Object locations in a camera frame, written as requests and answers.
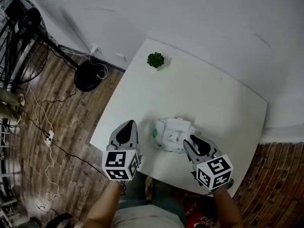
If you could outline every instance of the small succulent plant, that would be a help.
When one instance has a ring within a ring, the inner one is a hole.
[[[163,65],[165,58],[162,56],[161,53],[151,53],[148,56],[148,64],[154,68],[159,68],[161,65]]]

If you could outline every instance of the white cable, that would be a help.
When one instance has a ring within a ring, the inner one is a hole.
[[[40,108],[42,108],[42,110],[44,111],[44,114],[45,114],[45,116],[46,116],[46,118],[47,118],[47,121],[48,121],[48,123],[51,125],[52,131],[53,131],[53,130],[54,130],[53,125],[52,125],[52,124],[50,123],[50,121],[48,120],[48,116],[47,116],[46,111],[44,110],[44,108],[43,108],[42,106],[40,106],[40,105],[38,104],[37,99],[36,99],[36,97],[35,97],[35,94],[34,94],[34,92],[32,91],[31,81],[29,82],[29,90],[30,90],[30,96],[31,96],[31,99],[32,99],[32,103],[33,103],[33,108],[34,108],[34,111],[35,111],[35,115],[36,115],[36,118],[37,118],[37,121],[38,121],[38,124],[39,124],[40,128],[42,129],[41,124],[40,124],[40,121],[39,121],[39,118],[38,118],[38,115],[37,115],[37,112],[36,112],[36,109],[35,109],[35,105],[34,105],[34,101],[33,101],[33,96],[34,96],[34,98],[35,98],[36,104],[37,104]],[[45,140],[44,134],[43,134],[42,131],[41,131],[41,133],[42,133],[43,141],[46,143],[46,145],[47,145],[48,148],[49,148],[49,151],[50,151],[49,156],[50,156],[50,158],[51,158],[51,160],[52,160],[52,165],[48,165],[48,166],[47,166],[47,168],[46,168],[46,170],[45,170],[45,174],[46,174],[46,176],[47,176],[48,181],[49,181],[50,183],[53,183],[53,184],[57,185],[57,187],[58,187],[58,189],[57,189],[57,194],[52,195],[52,194],[50,194],[50,193],[48,192],[46,195],[50,195],[50,196],[52,196],[52,197],[54,198],[55,196],[60,196],[60,194],[59,194],[59,188],[60,188],[60,186],[59,186],[57,183],[52,182],[52,181],[48,178],[47,170],[48,170],[49,167],[54,167],[54,160],[53,160],[53,158],[52,158],[52,149],[51,149],[51,147],[47,144],[47,141]]]
[[[31,92],[31,91],[30,91],[30,97],[31,97],[31,99],[32,99],[33,108],[34,108],[34,111],[35,111],[35,115],[36,115],[36,118],[37,118],[37,122],[38,122],[38,124],[39,124],[39,127],[42,129],[42,127],[41,127],[41,125],[40,125],[40,121],[39,121],[39,119],[38,119],[38,115],[37,115],[36,109],[35,109],[35,105],[34,105],[34,101],[33,101],[33,95],[32,95],[32,92]]]
[[[48,123],[51,125],[51,127],[52,127],[52,132],[53,132],[53,131],[54,131],[53,125],[52,125],[52,123],[48,120],[48,116],[47,116],[47,113],[46,113],[46,111],[44,110],[44,108],[43,108],[41,105],[38,104],[37,99],[36,99],[36,97],[35,97],[35,94],[34,94],[34,92],[32,91],[31,83],[30,83],[30,82],[29,82],[29,89],[30,89],[30,91],[31,91],[31,94],[33,94],[33,96],[34,96],[34,99],[35,99],[35,101],[36,101],[36,104],[44,111],[44,114],[45,114],[45,116],[46,116],[46,118],[47,118]]]
[[[100,65],[104,66],[104,68],[107,70],[106,72],[105,72],[104,70],[100,70],[100,71],[99,71],[99,72],[105,72],[105,73],[106,73],[106,75],[105,75],[103,78],[101,78],[101,77],[97,74],[97,77],[98,77],[98,78],[100,78],[100,79],[105,79],[105,78],[108,77],[108,75],[109,75],[109,70],[108,70],[108,68],[107,68],[104,64],[101,64],[101,63],[92,63],[92,62],[90,61],[90,59],[91,59],[91,54],[92,54],[92,53],[90,53],[90,56],[89,56],[89,62],[90,62],[90,64],[92,64],[92,65],[98,65],[98,64],[100,64]]]
[[[32,53],[31,53],[31,52],[28,52],[28,53],[29,53],[29,55],[30,55],[30,57],[31,57],[30,60],[29,60],[29,64],[31,65]],[[51,127],[52,127],[52,132],[53,132],[53,131],[54,131],[53,125],[52,125],[51,122],[48,120],[48,116],[47,116],[46,111],[44,110],[44,108],[43,108],[41,105],[38,104],[37,99],[36,99],[36,97],[35,97],[35,94],[34,94],[34,92],[32,91],[31,81],[29,82],[29,90],[30,90],[30,93],[31,93],[30,96],[31,96],[31,98],[32,98],[32,102],[33,102],[33,96],[34,96],[35,101],[36,101],[36,104],[37,104],[40,108],[42,108],[42,110],[44,111],[44,114],[45,114],[45,116],[46,116],[46,118],[47,118],[48,123],[51,125]],[[36,113],[36,109],[35,109],[35,106],[34,106],[34,102],[33,102],[33,107],[34,107],[34,110],[35,110],[35,114],[36,114],[36,117],[37,117],[37,121],[39,122],[39,118],[38,118],[38,115],[37,115],[37,113]]]
[[[54,167],[54,160],[53,160],[53,158],[52,158],[52,149],[51,149],[50,146],[48,146],[48,148],[49,148],[49,156],[50,156],[50,158],[51,158],[51,160],[52,160],[52,165],[48,165],[48,166],[47,166],[47,168],[46,168],[46,170],[45,170],[45,174],[46,174],[46,176],[47,176],[48,181],[49,181],[50,183],[53,183],[53,184],[57,185],[58,188],[57,188],[57,193],[56,193],[55,195],[52,195],[52,194],[50,194],[49,192],[48,192],[46,195],[50,195],[50,196],[52,196],[52,197],[54,198],[55,196],[60,196],[60,194],[59,194],[60,186],[59,186],[57,183],[51,181],[51,180],[48,178],[48,175],[47,175],[47,170],[48,170],[48,168],[49,168],[49,167]]]
[[[78,56],[88,56],[89,54],[77,54],[77,53],[74,53],[74,52],[70,52],[70,51],[63,51],[63,52],[67,52],[69,54],[73,54],[73,55],[78,55]]]
[[[99,72],[104,72],[104,73],[106,73],[105,77],[101,78],[98,74],[97,74],[97,77],[100,78],[100,79],[105,79],[106,77],[108,77],[108,75],[109,75],[109,70],[108,70],[108,68],[107,68],[104,64],[101,64],[101,63],[92,63],[92,62],[90,61],[92,52],[91,52],[90,54],[77,54],[77,53],[69,52],[69,51],[63,51],[63,52],[67,52],[67,53],[70,53],[70,54],[73,54],[73,55],[79,55],[79,56],[89,56],[89,62],[90,62],[90,64],[92,64],[92,65],[98,65],[98,64],[100,64],[100,65],[104,66],[104,68],[106,69],[106,72],[105,72],[104,70],[100,70],[100,71],[99,71]]]

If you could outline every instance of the electric fan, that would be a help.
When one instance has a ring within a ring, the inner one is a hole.
[[[104,77],[101,64],[78,65],[49,38],[39,10],[29,0],[0,1],[0,82],[19,85],[37,77],[52,47],[76,69],[74,83],[83,91],[95,89]]]

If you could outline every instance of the white wall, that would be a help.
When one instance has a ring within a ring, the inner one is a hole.
[[[34,0],[59,43],[127,68],[146,37],[188,52],[269,102],[265,127],[304,123],[304,0]],[[116,53],[126,56],[120,61]]]

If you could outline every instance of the fan base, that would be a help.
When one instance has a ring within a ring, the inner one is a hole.
[[[95,64],[98,62],[94,62],[93,60],[91,60],[91,62],[89,62],[89,60],[83,62],[75,72],[74,83],[77,89],[82,92],[89,92],[96,89],[102,81],[99,77],[103,78],[105,75],[103,65]]]

